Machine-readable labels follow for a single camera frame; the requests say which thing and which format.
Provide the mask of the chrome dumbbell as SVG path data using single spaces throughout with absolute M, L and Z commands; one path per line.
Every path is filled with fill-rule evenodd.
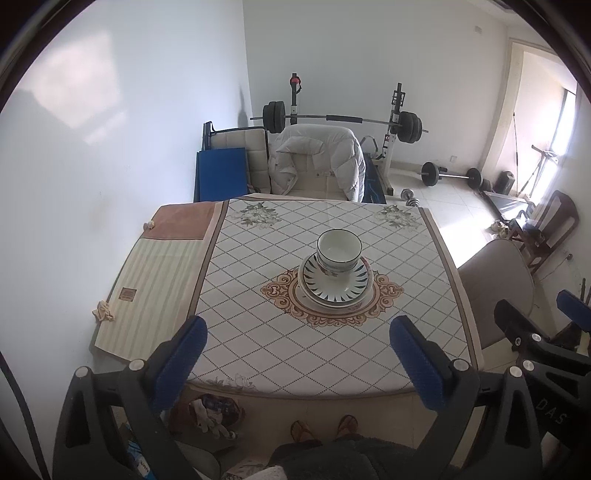
M 415 196 L 415 192 L 412 189 L 403 189 L 400 193 L 400 198 L 408 207 L 420 206 L 420 200 Z

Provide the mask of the cream side chair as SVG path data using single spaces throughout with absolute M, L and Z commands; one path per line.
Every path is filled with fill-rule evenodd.
M 215 130 L 202 127 L 195 167 L 194 201 L 222 201 L 270 193 L 269 141 L 263 127 Z

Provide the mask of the right sandal foot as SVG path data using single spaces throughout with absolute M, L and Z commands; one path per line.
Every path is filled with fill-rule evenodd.
M 353 415 L 345 415 L 339 420 L 336 438 L 356 435 L 359 431 L 359 422 Z

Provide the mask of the black barbell on floor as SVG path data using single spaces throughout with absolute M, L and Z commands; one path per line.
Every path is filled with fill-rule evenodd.
M 463 180 L 472 190 L 478 190 L 483 183 L 483 176 L 479 169 L 470 168 L 464 174 L 449 172 L 447 168 L 437 166 L 433 162 L 423 164 L 420 175 L 423 184 L 427 187 L 437 185 L 442 179 Z

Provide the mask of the beige brown striped cloth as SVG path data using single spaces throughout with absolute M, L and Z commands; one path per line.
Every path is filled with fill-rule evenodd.
M 197 313 L 198 298 L 228 201 L 160 207 L 127 256 L 106 299 L 94 346 L 114 357 L 147 359 Z

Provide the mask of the cream padded chair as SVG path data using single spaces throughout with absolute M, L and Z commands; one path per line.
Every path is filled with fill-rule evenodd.
M 332 171 L 318 172 L 310 155 L 277 152 L 270 157 L 271 192 L 311 199 L 346 200 Z

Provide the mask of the patterned floral tablecloth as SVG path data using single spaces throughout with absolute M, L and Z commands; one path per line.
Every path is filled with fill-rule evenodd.
M 197 311 L 208 340 L 191 378 L 268 396 L 394 394 L 412 383 L 390 344 L 407 316 L 453 359 L 484 364 L 470 302 L 422 207 L 283 197 L 228 200 Z M 362 241 L 353 271 L 318 265 L 318 237 Z

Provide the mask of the sandal foot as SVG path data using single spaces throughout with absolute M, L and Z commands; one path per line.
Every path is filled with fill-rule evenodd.
M 359 422 L 353 415 L 345 415 L 339 420 L 336 438 L 356 435 L 359 431 Z
M 297 420 L 290 426 L 290 436 L 294 443 L 303 443 L 308 441 L 315 441 L 317 438 L 315 434 L 308 428 L 308 424 Z

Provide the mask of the dark wooden chair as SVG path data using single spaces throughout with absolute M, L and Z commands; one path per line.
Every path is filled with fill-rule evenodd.
M 520 224 L 509 223 L 508 239 L 518 245 L 531 274 L 535 274 L 578 227 L 580 217 L 572 198 L 555 190 L 542 211 Z

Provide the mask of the beige upholstered chair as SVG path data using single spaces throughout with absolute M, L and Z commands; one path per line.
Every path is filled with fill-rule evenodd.
M 504 338 L 496 325 L 494 309 L 509 301 L 523 314 L 533 309 L 535 286 L 520 250 L 509 240 L 495 239 L 459 267 L 476 321 L 481 347 L 486 349 Z

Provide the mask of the left sandal foot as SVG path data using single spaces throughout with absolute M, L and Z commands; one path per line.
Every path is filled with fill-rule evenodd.
M 308 441 L 315 441 L 317 438 L 315 434 L 308 428 L 308 424 L 297 420 L 290 426 L 290 436 L 294 443 L 303 443 Z

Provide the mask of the blue black weight bench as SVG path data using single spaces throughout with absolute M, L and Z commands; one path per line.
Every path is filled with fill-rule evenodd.
M 368 204 L 386 204 L 382 182 L 376 165 L 369 153 L 363 154 L 366 165 L 365 193 L 363 194 L 363 203 Z

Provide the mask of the blue folded mat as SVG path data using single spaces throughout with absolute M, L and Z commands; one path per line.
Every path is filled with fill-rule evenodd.
M 249 193 L 244 148 L 202 150 L 197 153 L 194 202 L 224 201 Z

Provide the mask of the white bowl black rim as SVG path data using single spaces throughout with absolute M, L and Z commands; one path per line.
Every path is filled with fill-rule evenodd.
M 328 275 L 338 276 L 353 271 L 363 251 L 358 235 L 346 229 L 331 229 L 318 237 L 318 265 Z

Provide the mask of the black trash bin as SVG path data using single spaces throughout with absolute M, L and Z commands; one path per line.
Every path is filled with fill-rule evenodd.
M 514 183 L 514 174 L 508 170 L 502 171 L 494 184 L 494 192 L 502 195 L 509 195 Z

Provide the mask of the white puffer jacket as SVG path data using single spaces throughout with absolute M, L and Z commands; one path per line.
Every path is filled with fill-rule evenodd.
M 315 124 L 290 125 L 270 143 L 270 157 L 277 152 L 310 155 L 315 170 L 332 171 L 346 200 L 363 200 L 366 165 L 361 144 L 351 129 Z

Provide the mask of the barbell on rack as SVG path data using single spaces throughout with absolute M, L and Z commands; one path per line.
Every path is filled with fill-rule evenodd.
M 352 124 L 377 124 L 388 127 L 388 132 L 396 136 L 401 142 L 412 144 L 418 142 L 424 133 L 429 133 L 423 127 L 421 118 L 413 113 L 403 111 L 398 115 L 396 120 L 381 121 L 374 119 L 367 119 L 359 116 L 347 115 L 317 115 L 317 114 L 290 114 L 287 115 L 286 105 L 283 101 L 272 101 L 263 106 L 263 114 L 252 117 L 252 121 L 262 121 L 263 128 L 270 133 L 280 133 L 286 128 L 287 120 L 294 120 L 297 122 L 300 119 L 318 119 L 328 122 L 341 122 Z

